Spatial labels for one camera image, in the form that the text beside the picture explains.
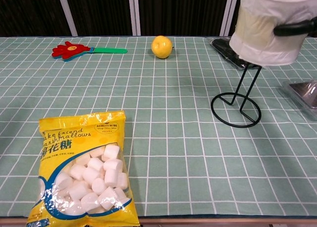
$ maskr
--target yellow plastic bag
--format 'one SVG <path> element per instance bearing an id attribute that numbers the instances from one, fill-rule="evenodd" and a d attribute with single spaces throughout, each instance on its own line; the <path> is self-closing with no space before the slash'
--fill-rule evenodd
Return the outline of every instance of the yellow plastic bag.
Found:
<path id="1" fill-rule="evenodd" d="M 123 111 L 41 119 L 41 193 L 27 227 L 139 226 L 123 158 Z"/>

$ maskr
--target green checkered tablecloth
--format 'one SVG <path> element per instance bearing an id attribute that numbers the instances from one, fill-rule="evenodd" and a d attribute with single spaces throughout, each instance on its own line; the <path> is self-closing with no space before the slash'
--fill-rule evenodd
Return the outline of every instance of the green checkered tablecloth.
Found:
<path id="1" fill-rule="evenodd" d="M 0 38 L 1 217 L 28 216 L 37 198 L 40 118 L 120 109 L 139 216 L 317 217 L 317 122 L 278 91 L 287 79 L 317 79 L 317 40 L 305 40 L 297 62 L 261 71 L 250 96 L 263 117 L 238 129 L 215 119 L 210 101 L 234 90 L 242 71 L 207 38 L 171 39 L 175 49 L 161 60 L 153 37 Z M 128 53 L 53 59 L 66 40 Z M 244 122 L 236 105 L 215 106 Z"/>

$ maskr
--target marshmallow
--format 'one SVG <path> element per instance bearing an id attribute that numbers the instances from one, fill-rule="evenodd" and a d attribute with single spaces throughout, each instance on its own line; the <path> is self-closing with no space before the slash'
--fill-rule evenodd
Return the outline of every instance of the marshmallow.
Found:
<path id="1" fill-rule="evenodd" d="M 66 200 L 60 196 L 52 196 L 52 201 L 54 202 L 56 209 L 63 209 L 66 205 Z"/>
<path id="2" fill-rule="evenodd" d="M 121 203 L 121 206 L 124 205 L 125 203 L 127 203 L 130 200 L 130 198 L 124 198 L 122 200 L 120 200 L 119 202 Z"/>
<path id="3" fill-rule="evenodd" d="M 96 178 L 91 185 L 91 188 L 94 193 L 100 195 L 106 189 L 105 181 L 101 178 Z"/>
<path id="4" fill-rule="evenodd" d="M 63 190 L 61 190 L 61 191 L 59 191 L 57 194 L 58 194 L 59 196 L 64 197 L 64 196 L 67 196 L 67 195 L 68 195 L 68 191 L 69 191 L 69 187 L 67 187 L 67 188 L 65 188 L 65 189 L 63 189 Z"/>
<path id="5" fill-rule="evenodd" d="M 118 195 L 112 187 L 108 187 L 99 197 L 98 201 L 106 210 L 110 210 L 117 202 Z"/>
<path id="6" fill-rule="evenodd" d="M 104 156 L 104 155 L 101 156 L 101 160 L 102 160 L 103 162 L 107 161 L 108 159 L 109 159 L 109 158 L 106 157 L 106 156 Z"/>
<path id="7" fill-rule="evenodd" d="M 115 192 L 117 193 L 117 195 L 118 195 L 118 200 L 122 200 L 122 199 L 124 199 L 124 198 L 127 198 L 121 188 L 117 187 L 117 188 L 114 189 L 114 191 L 115 191 Z"/>
<path id="8" fill-rule="evenodd" d="M 92 158 L 87 163 L 87 166 L 93 168 L 97 171 L 101 171 L 103 169 L 104 163 L 98 158 Z"/>
<path id="9" fill-rule="evenodd" d="M 98 195 L 94 192 L 91 192 L 84 196 L 81 201 L 81 206 L 84 209 L 84 211 L 88 212 L 90 210 L 93 210 L 100 206 L 100 203 L 98 201 Z"/>
<path id="10" fill-rule="evenodd" d="M 126 173 L 124 172 L 119 173 L 117 187 L 120 187 L 122 190 L 128 188 L 128 176 Z"/>
<path id="11" fill-rule="evenodd" d="M 100 176 L 100 173 L 91 168 L 91 167 L 88 167 L 84 170 L 83 172 L 83 178 L 86 182 L 88 182 L 90 185 L 93 183 L 93 181 L 98 178 Z"/>
<path id="12" fill-rule="evenodd" d="M 89 189 L 89 184 L 88 184 L 87 182 L 85 182 L 85 181 L 78 181 L 78 180 L 74 180 L 74 182 L 73 182 L 73 186 L 75 186 L 75 185 L 77 185 L 77 184 L 79 184 L 79 183 L 84 184 L 84 185 L 85 185 L 85 187 L 87 187 L 87 189 Z"/>
<path id="13" fill-rule="evenodd" d="M 73 179 L 66 173 L 60 172 L 55 179 L 56 190 L 63 190 L 73 183 Z"/>
<path id="14" fill-rule="evenodd" d="M 40 178 L 39 178 L 39 186 L 40 186 L 40 198 L 39 199 L 41 199 L 45 193 L 45 184 L 44 184 L 44 181 Z"/>
<path id="15" fill-rule="evenodd" d="M 69 175 L 76 180 L 82 181 L 83 180 L 83 172 L 85 169 L 86 169 L 86 167 L 83 165 L 74 164 L 69 171 Z"/>
<path id="16" fill-rule="evenodd" d="M 106 210 L 102 206 L 99 206 L 93 210 L 88 211 L 88 214 L 100 214 L 103 212 L 106 212 Z"/>
<path id="17" fill-rule="evenodd" d="M 99 157 L 105 152 L 105 146 L 98 147 L 89 152 L 90 156 L 93 158 Z"/>
<path id="18" fill-rule="evenodd" d="M 100 178 L 101 179 L 104 179 L 105 173 L 106 173 L 106 171 L 104 169 L 101 169 L 101 171 L 100 171 Z"/>
<path id="19" fill-rule="evenodd" d="M 110 159 L 116 159 L 119 153 L 120 147 L 114 144 L 106 145 L 104 156 Z"/>
<path id="20" fill-rule="evenodd" d="M 65 214 L 69 216 L 79 216 L 85 213 L 81 207 L 81 203 L 78 200 L 72 201 L 67 207 L 65 207 Z"/>
<path id="21" fill-rule="evenodd" d="M 76 163 L 80 165 L 86 165 L 90 160 L 90 155 L 89 153 L 85 153 L 78 158 L 76 158 Z"/>
<path id="22" fill-rule="evenodd" d="M 71 168 L 71 166 L 73 166 L 73 164 L 74 164 L 74 161 L 73 161 L 73 160 L 70 161 L 70 162 L 69 162 L 68 164 L 66 164 L 66 166 L 62 169 L 62 171 L 63 171 L 64 173 L 69 174 L 70 168 Z"/>
<path id="23" fill-rule="evenodd" d="M 115 169 L 119 172 L 122 171 L 123 162 L 119 159 L 109 159 L 104 163 L 104 170 Z"/>
<path id="24" fill-rule="evenodd" d="M 56 208 L 60 212 L 65 212 L 65 210 L 68 208 L 68 206 L 72 202 L 72 200 L 71 200 L 71 198 L 69 196 L 65 196 L 65 197 L 62 197 L 62 198 L 56 198 L 56 199 L 53 199 L 53 200 L 54 200 L 54 204 L 55 204 Z"/>
<path id="25" fill-rule="evenodd" d="M 89 193 L 88 188 L 83 184 L 79 183 L 69 188 L 68 194 L 72 200 L 80 200 L 83 196 Z"/>
<path id="26" fill-rule="evenodd" d="M 116 187 L 118 183 L 118 170 L 108 169 L 105 173 L 106 186 Z"/>

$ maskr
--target white grid line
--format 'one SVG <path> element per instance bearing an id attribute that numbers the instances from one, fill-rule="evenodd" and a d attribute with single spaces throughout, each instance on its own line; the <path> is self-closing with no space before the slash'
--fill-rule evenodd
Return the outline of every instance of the white grid line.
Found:
<path id="1" fill-rule="evenodd" d="M 220 201 L 214 201 L 215 203 L 234 203 L 234 201 L 229 201 L 229 200 L 220 200 Z M 34 204 L 34 201 L 0 201 L 0 203 L 30 203 Z M 135 204 L 167 204 L 166 202 L 163 201 L 149 201 L 149 202 L 135 202 Z M 186 204 L 189 203 L 189 201 L 171 201 L 171 204 Z M 191 203 L 210 203 L 211 201 L 192 201 Z M 244 204 L 256 204 L 255 201 L 237 201 L 237 203 L 244 203 Z M 302 202 L 304 205 L 316 205 L 317 202 Z M 259 201 L 259 204 L 278 204 L 277 202 L 273 201 Z M 299 202 L 281 202 L 281 204 L 299 204 Z"/>
<path id="2" fill-rule="evenodd" d="M 224 69 L 224 67 L 223 67 L 223 70 L 224 70 L 225 74 L 226 74 L 227 77 L 228 77 L 228 74 L 227 74 L 227 72 L 226 72 L 226 69 Z M 235 86 L 232 86 L 230 80 L 229 80 L 229 84 L 230 84 L 230 86 L 231 86 L 232 88 L 236 89 Z M 229 116 L 229 114 L 228 114 L 227 109 L 225 109 L 225 111 L 226 111 L 226 114 L 227 114 L 227 117 L 228 117 L 228 121 L 229 121 L 229 123 L 231 123 L 231 122 L 230 122 L 230 116 Z M 257 202 L 257 196 L 255 195 L 254 189 L 253 189 L 253 187 L 252 187 L 252 183 L 251 183 L 251 181 L 250 181 L 249 174 L 248 174 L 248 170 L 247 170 L 247 168 L 246 168 L 246 165 L 245 165 L 245 163 L 244 163 L 244 160 L 243 160 L 243 158 L 241 157 L 241 150 L 240 150 L 240 148 L 239 148 L 239 144 L 238 144 L 238 141 L 237 141 L 237 139 L 236 139 L 235 132 L 234 132 L 232 126 L 230 127 L 230 129 L 231 129 L 231 131 L 232 131 L 232 134 L 233 134 L 233 137 L 234 137 L 234 141 L 235 141 L 235 143 L 236 143 L 236 145 L 237 145 L 238 152 L 239 152 L 239 154 L 240 154 L 241 162 L 242 162 L 242 165 L 243 165 L 243 169 L 244 169 L 244 171 L 246 172 L 246 175 L 247 175 L 247 178 L 248 178 L 248 183 L 249 183 L 249 185 L 250 185 L 250 187 L 251 187 L 252 195 L 253 195 L 255 201 Z M 260 207 L 259 204 L 257 204 L 257 207 L 258 207 L 258 209 L 259 209 L 261 215 L 263 215 L 263 212 L 262 212 L 261 207 Z"/>
<path id="3" fill-rule="evenodd" d="M 232 198 L 234 200 L 234 204 L 235 204 L 235 207 L 237 209 L 237 213 L 240 214 L 240 211 L 239 211 L 239 208 L 238 208 L 238 204 L 236 202 L 236 198 L 235 198 L 235 195 L 233 193 L 233 189 L 232 189 L 232 186 L 231 186 L 231 183 L 230 183 L 230 179 L 229 179 L 229 174 L 228 174 L 228 169 L 227 169 L 227 166 L 226 166 L 226 161 L 224 159 L 224 156 L 223 156 L 223 150 L 221 148 L 221 142 L 220 142 L 220 139 L 219 139 L 219 135 L 218 135 L 218 131 L 217 131 L 217 126 L 214 123 L 214 128 L 215 128 L 215 131 L 216 131 L 216 134 L 217 134 L 217 138 L 218 138 L 218 144 L 219 144 L 219 147 L 220 147 L 220 151 L 221 151 L 221 155 L 222 155 L 222 161 L 223 161 L 223 164 L 224 164 L 224 169 L 225 169 L 225 172 L 226 172 L 226 175 L 227 175 L 227 180 L 228 180 L 228 184 L 229 184 L 229 188 L 230 188 L 230 191 L 231 191 L 231 194 L 232 194 Z"/>
<path id="4" fill-rule="evenodd" d="M 22 154 L 24 153 L 24 150 L 26 149 L 26 147 L 28 146 L 28 144 L 30 143 L 30 141 L 31 141 L 31 139 L 28 140 L 27 144 L 25 145 L 25 147 L 24 147 L 23 150 L 21 151 Z M 15 166 L 16 166 L 17 163 L 19 162 L 20 157 L 21 157 L 21 156 L 18 157 L 17 161 L 14 163 L 14 165 L 12 166 L 12 168 L 11 168 L 10 172 L 8 173 L 7 177 L 5 178 L 5 180 L 3 181 L 2 185 L 0 186 L 0 191 L 1 191 L 2 187 L 4 186 L 6 180 L 7 180 L 8 177 L 10 176 L 11 172 L 14 170 Z M 20 187 L 19 193 L 21 192 L 21 190 L 22 190 L 22 188 L 23 188 L 23 186 L 24 186 L 26 180 L 27 180 L 27 177 L 25 178 L 25 180 L 24 180 L 22 186 Z M 11 205 L 10 209 L 8 210 L 7 216 L 9 216 L 9 212 L 11 211 L 13 205 L 14 205 L 14 202 L 13 202 L 13 204 Z"/>
<path id="5" fill-rule="evenodd" d="M 150 130 L 149 130 L 149 151 L 148 151 L 148 162 L 147 162 L 147 183 L 145 189 L 145 206 L 144 206 L 144 214 L 147 215 L 147 201 L 149 195 L 149 171 L 150 171 L 150 152 L 151 152 L 151 131 L 152 131 L 152 114 L 153 114 L 153 97 L 154 97 L 154 73 L 153 70 L 153 81 L 152 81 L 152 100 L 151 100 L 151 112 L 150 112 Z"/>
<path id="6" fill-rule="evenodd" d="M 177 66 L 177 75 L 179 76 L 179 68 L 176 56 L 176 66 Z M 190 214 L 193 214 L 193 205 L 192 205 L 192 197 L 190 193 L 190 185 L 189 185 L 189 172 L 188 172 L 188 161 L 187 161 L 187 152 L 186 152 L 186 141 L 185 141 L 185 129 L 184 129 L 184 117 L 183 117 L 183 108 L 182 108 L 182 100 L 179 99 L 180 102 L 180 113 L 182 117 L 182 131 L 183 131 L 183 143 L 184 143 L 184 153 L 185 153 L 185 163 L 186 163 L 186 174 L 187 174 L 187 185 L 188 185 L 188 195 L 189 195 L 189 204 L 190 204 Z"/>
<path id="7" fill-rule="evenodd" d="M 10 121 L 7 123 L 7 125 L 3 128 L 3 130 L 0 132 L 0 137 L 1 137 L 1 135 L 2 135 L 2 133 L 5 131 L 5 129 L 8 127 L 8 125 L 12 122 L 12 119 L 15 117 L 15 115 L 20 111 L 20 109 L 21 109 L 21 107 L 15 112 L 15 114 L 11 117 L 11 119 L 10 119 Z M 33 112 L 31 112 L 30 114 L 29 114 L 29 116 L 28 116 L 28 118 L 27 118 L 27 120 L 31 117 L 31 115 L 32 115 L 32 113 Z M 23 126 L 24 126 L 24 124 L 20 127 L 20 129 L 18 130 L 18 132 L 16 133 L 16 134 L 19 134 L 19 132 L 22 130 L 22 128 L 23 128 Z M 13 142 L 13 140 L 9 143 L 9 145 L 5 148 L 5 150 L 4 150 L 4 152 L 2 153 L 2 155 L 0 156 L 0 160 L 1 160 L 1 158 L 3 157 L 3 154 L 7 151 L 7 149 L 10 147 L 10 145 L 11 145 L 11 143 Z"/>
<path id="8" fill-rule="evenodd" d="M 136 110 L 135 110 L 134 120 L 137 119 L 137 115 L 138 115 L 140 90 L 141 90 L 141 79 L 140 79 L 140 84 L 139 84 L 138 99 L 137 99 L 137 104 L 136 104 Z M 132 157 L 133 141 L 134 141 L 134 137 L 135 137 L 135 135 L 134 135 L 134 132 L 135 132 L 135 124 L 136 124 L 136 122 L 133 123 L 131 146 L 130 146 L 130 154 L 129 154 L 128 173 L 130 173 L 130 164 L 131 164 L 131 157 Z"/>
<path id="9" fill-rule="evenodd" d="M 165 120 L 166 136 L 168 137 L 168 114 L 167 114 L 167 62 L 165 60 Z M 168 139 L 166 139 L 166 177 L 167 177 L 167 215 L 169 215 L 169 170 L 168 170 Z"/>
<path id="10" fill-rule="evenodd" d="M 294 154 L 294 156 L 295 156 L 295 158 L 296 158 L 296 161 L 298 162 L 299 166 L 301 167 L 303 173 L 305 174 L 306 177 L 308 177 L 306 171 L 304 170 L 304 168 L 303 168 L 303 166 L 302 166 L 302 164 L 301 164 L 301 162 L 298 160 L 298 157 L 296 156 L 296 154 L 295 154 L 295 152 L 294 152 L 292 146 L 290 145 L 290 143 L 289 143 L 289 141 L 287 140 L 287 138 L 286 138 L 286 136 L 285 136 L 283 130 L 282 130 L 281 127 L 279 126 L 279 123 L 276 121 L 276 118 L 275 118 L 274 116 L 273 116 L 273 119 L 274 119 L 274 121 L 276 122 L 276 124 L 277 124 L 277 126 L 278 126 L 278 129 L 279 129 L 280 132 L 282 133 L 282 135 L 283 135 L 285 141 L 287 142 L 288 146 L 290 147 L 292 153 Z M 311 151 L 309 145 L 306 143 L 306 141 L 303 139 L 302 135 L 301 135 L 300 132 L 298 131 L 297 127 L 296 127 L 295 125 L 294 125 L 294 127 L 295 127 L 297 133 L 299 134 L 299 136 L 302 138 L 302 140 L 303 140 L 303 142 L 305 143 L 306 147 L 309 149 L 310 153 L 311 153 L 312 155 L 314 155 L 313 152 Z M 308 182 L 310 183 L 312 189 L 314 190 L 315 194 L 317 195 L 317 190 L 315 189 L 315 187 L 314 187 L 314 185 L 312 184 L 312 182 L 311 182 L 309 179 L 308 179 Z"/>
<path id="11" fill-rule="evenodd" d="M 37 156 L 37 154 L 3 154 L 3 156 Z M 294 155 L 278 155 L 281 158 L 294 158 Z M 148 155 L 133 155 L 133 157 L 135 158 L 139 158 L 139 157 L 148 157 Z M 151 157 L 185 157 L 185 155 L 151 155 Z M 276 158 L 276 155 L 187 155 L 187 157 L 213 157 L 213 158 Z M 314 158 L 315 156 L 312 155 L 297 155 L 297 157 L 300 158 Z"/>
<path id="12" fill-rule="evenodd" d="M 189 70 L 190 72 L 190 76 L 191 76 L 191 82 L 192 82 L 192 85 L 193 84 L 193 78 L 192 78 L 192 74 L 191 74 L 191 71 Z M 200 119 L 199 119 L 199 115 L 198 115 L 198 112 L 197 112 L 197 103 L 196 103 L 196 99 L 194 98 L 194 101 L 195 101 L 195 110 L 196 110 L 196 116 L 197 116 L 197 121 L 198 121 L 198 129 L 199 129 L 199 134 L 200 134 L 200 140 L 201 140 L 201 145 L 202 145 L 202 152 L 203 152 L 203 157 L 204 157 L 204 163 L 205 163 L 205 169 L 206 169 L 206 174 L 207 176 L 209 176 L 209 172 L 208 172 L 208 165 L 207 165 L 207 161 L 206 161 L 206 155 L 205 155 L 205 150 L 204 150 L 204 142 L 203 142 L 203 136 L 202 136 L 202 131 L 201 131 L 201 127 L 200 127 Z M 214 199 L 213 199 L 213 194 L 212 194 L 212 190 L 211 190 L 211 184 L 210 184 L 210 180 L 209 178 L 207 179 L 207 182 L 208 182 L 208 188 L 209 188 L 209 195 L 211 197 L 211 202 L 212 202 L 212 207 L 213 207 L 213 211 L 215 214 L 217 214 L 217 210 L 216 210 L 216 206 L 214 204 Z"/>

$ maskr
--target black wire stand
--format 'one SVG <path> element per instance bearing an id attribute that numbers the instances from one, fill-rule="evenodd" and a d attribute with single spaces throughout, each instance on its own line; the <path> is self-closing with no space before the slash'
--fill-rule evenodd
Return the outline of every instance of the black wire stand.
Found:
<path id="1" fill-rule="evenodd" d="M 261 66 L 259 66 L 259 67 L 257 68 L 258 71 L 257 71 L 255 77 L 254 77 L 253 80 L 252 80 L 252 83 L 251 83 L 251 85 L 250 85 L 250 87 L 249 87 L 249 89 L 248 89 L 248 91 L 247 91 L 247 94 L 246 94 L 246 95 L 242 95 L 242 94 L 238 93 L 238 92 L 239 92 L 239 89 L 240 89 L 240 86 L 241 86 L 241 84 L 242 84 L 242 81 L 243 81 L 243 79 L 244 79 L 244 76 L 245 76 L 245 74 L 246 74 L 246 72 L 247 72 L 247 70 L 248 70 L 248 67 L 249 67 L 249 63 L 245 66 L 245 69 L 243 70 L 241 79 L 240 79 L 240 81 L 239 81 L 238 87 L 237 87 L 237 89 L 236 89 L 235 92 L 225 92 L 225 93 L 221 93 L 221 94 L 215 96 L 215 97 L 213 98 L 213 100 L 211 101 L 211 111 L 212 111 L 212 113 L 214 114 L 214 116 L 216 116 L 216 118 L 217 118 L 218 120 L 220 120 L 221 122 L 223 122 L 223 123 L 225 123 L 225 124 L 227 124 L 227 125 L 230 125 L 230 126 L 232 126 L 232 127 L 236 127 L 236 128 L 249 128 L 249 127 L 252 127 L 252 126 L 256 125 L 257 123 L 259 123 L 259 121 L 260 121 L 260 119 L 261 119 L 261 110 L 260 110 L 260 107 L 258 106 L 258 104 L 257 104 L 255 101 L 253 101 L 251 98 L 249 98 L 249 94 L 250 94 L 250 92 L 251 92 L 251 90 L 252 90 L 252 87 L 253 87 L 254 83 L 256 82 L 256 79 L 257 79 L 257 77 L 258 77 L 258 75 L 259 75 L 259 73 L 260 73 L 260 71 L 261 71 L 261 69 L 262 69 Z M 233 95 L 233 98 L 232 98 L 231 102 L 227 101 L 227 100 L 223 97 L 223 96 L 227 96 L 227 95 Z M 241 107 L 240 107 L 240 109 L 239 109 L 239 111 L 240 111 L 240 113 L 241 113 L 245 118 L 247 118 L 248 120 L 251 121 L 251 123 L 249 123 L 249 124 L 238 125 L 238 124 L 229 123 L 229 122 L 225 121 L 224 119 L 222 119 L 220 116 L 218 116 L 217 113 L 216 113 L 216 111 L 215 111 L 214 108 L 213 108 L 213 104 L 214 104 L 214 102 L 215 102 L 216 99 L 220 98 L 221 100 L 223 100 L 224 102 L 226 102 L 228 105 L 231 106 L 231 105 L 234 103 L 234 101 L 235 101 L 235 99 L 236 99 L 237 96 L 244 98 L 244 99 L 243 99 L 243 102 L 242 102 L 242 104 L 241 104 Z M 244 106 L 244 104 L 245 104 L 245 102 L 246 102 L 247 100 L 248 100 L 249 102 L 251 102 L 251 103 L 254 105 L 254 107 L 257 109 L 257 111 L 258 111 L 258 118 L 255 119 L 255 120 L 252 119 L 251 117 L 249 117 L 249 116 L 248 116 L 247 114 L 245 114 L 245 112 L 243 111 L 243 106 Z"/>

